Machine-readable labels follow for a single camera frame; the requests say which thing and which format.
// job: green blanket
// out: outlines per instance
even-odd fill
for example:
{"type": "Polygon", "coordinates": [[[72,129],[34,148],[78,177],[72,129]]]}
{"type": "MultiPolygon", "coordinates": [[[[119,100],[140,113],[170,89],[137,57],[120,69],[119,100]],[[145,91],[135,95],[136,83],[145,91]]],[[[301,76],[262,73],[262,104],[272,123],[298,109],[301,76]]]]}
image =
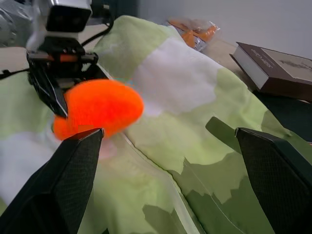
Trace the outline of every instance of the green blanket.
{"type": "MultiPolygon", "coordinates": [[[[274,233],[232,146],[234,133],[219,123],[286,139],[309,162],[311,146],[284,129],[236,75],[189,48],[173,28],[120,17],[94,51],[112,78],[141,93],[145,111],[124,133],[102,142],[79,233],[274,233]]],[[[18,181],[24,170],[12,157],[30,146],[38,155],[52,154],[59,144],[51,112],[26,80],[19,74],[0,83],[0,95],[6,95],[0,120],[7,123],[0,130],[0,160],[18,168],[1,175],[5,203],[13,198],[3,180],[18,181]],[[10,92],[16,85],[19,92],[10,92]],[[21,151],[13,149],[17,143],[21,151]]]]}

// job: camera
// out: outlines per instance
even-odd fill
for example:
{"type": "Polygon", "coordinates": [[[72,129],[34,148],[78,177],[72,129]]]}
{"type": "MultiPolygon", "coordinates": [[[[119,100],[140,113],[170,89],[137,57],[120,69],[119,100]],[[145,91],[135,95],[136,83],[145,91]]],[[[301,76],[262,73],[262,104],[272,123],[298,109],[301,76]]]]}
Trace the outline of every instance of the camera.
{"type": "Polygon", "coordinates": [[[35,0],[48,32],[82,32],[92,10],[90,0],[35,0]]]}

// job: book cover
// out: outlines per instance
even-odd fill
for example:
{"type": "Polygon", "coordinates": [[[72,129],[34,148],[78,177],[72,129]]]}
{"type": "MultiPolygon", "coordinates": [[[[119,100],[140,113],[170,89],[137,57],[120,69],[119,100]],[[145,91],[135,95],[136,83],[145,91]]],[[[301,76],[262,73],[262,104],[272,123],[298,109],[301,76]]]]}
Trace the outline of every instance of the book cover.
{"type": "Polygon", "coordinates": [[[312,101],[311,59],[241,42],[237,44],[268,76],[259,91],[312,101]]]}

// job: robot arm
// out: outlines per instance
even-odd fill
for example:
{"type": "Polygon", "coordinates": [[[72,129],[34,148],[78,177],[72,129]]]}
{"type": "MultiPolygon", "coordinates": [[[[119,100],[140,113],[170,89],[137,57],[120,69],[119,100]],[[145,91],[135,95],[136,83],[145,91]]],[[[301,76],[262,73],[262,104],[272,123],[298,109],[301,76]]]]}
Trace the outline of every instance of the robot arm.
{"type": "Polygon", "coordinates": [[[7,23],[6,29],[11,28],[7,34],[0,33],[0,47],[25,46],[24,40],[29,38],[26,43],[29,82],[56,115],[66,118],[68,110],[64,91],[85,80],[107,78],[97,66],[97,54],[86,53],[78,42],[78,33],[84,30],[92,14],[91,1],[33,0],[31,10],[27,10],[31,17],[25,15],[23,20],[13,19],[16,14],[8,14],[9,10],[22,9],[18,8],[19,4],[13,0],[0,0],[0,24],[1,17],[5,15],[2,22],[7,23]],[[25,30],[19,32],[16,27],[22,24],[32,25],[32,28],[24,27],[25,30]]]}

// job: black cable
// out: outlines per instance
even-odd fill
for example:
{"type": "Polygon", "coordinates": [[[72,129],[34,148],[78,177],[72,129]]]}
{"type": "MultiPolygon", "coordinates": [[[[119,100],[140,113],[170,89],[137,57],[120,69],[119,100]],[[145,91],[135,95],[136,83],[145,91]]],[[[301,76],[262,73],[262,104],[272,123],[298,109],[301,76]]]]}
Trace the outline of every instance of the black cable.
{"type": "Polygon", "coordinates": [[[106,34],[108,34],[113,26],[114,26],[114,16],[109,12],[109,18],[110,18],[110,22],[109,22],[109,26],[107,29],[105,29],[104,31],[98,33],[98,34],[95,34],[93,37],[87,39],[86,41],[84,41],[83,43],[81,43],[82,46],[85,46],[87,44],[89,44],[90,42],[94,41],[95,39],[99,38],[99,37],[102,37],[102,36],[105,36],[106,34]]]}
{"type": "Polygon", "coordinates": [[[0,80],[1,80],[1,79],[4,79],[4,78],[7,78],[7,77],[10,77],[10,76],[12,76],[12,75],[15,75],[15,74],[17,74],[17,73],[20,73],[20,72],[27,72],[27,71],[29,71],[29,68],[26,68],[26,69],[23,69],[23,70],[19,70],[19,71],[15,71],[15,72],[10,72],[10,71],[8,71],[8,70],[4,70],[4,71],[2,71],[3,74],[0,74],[0,80]]]}

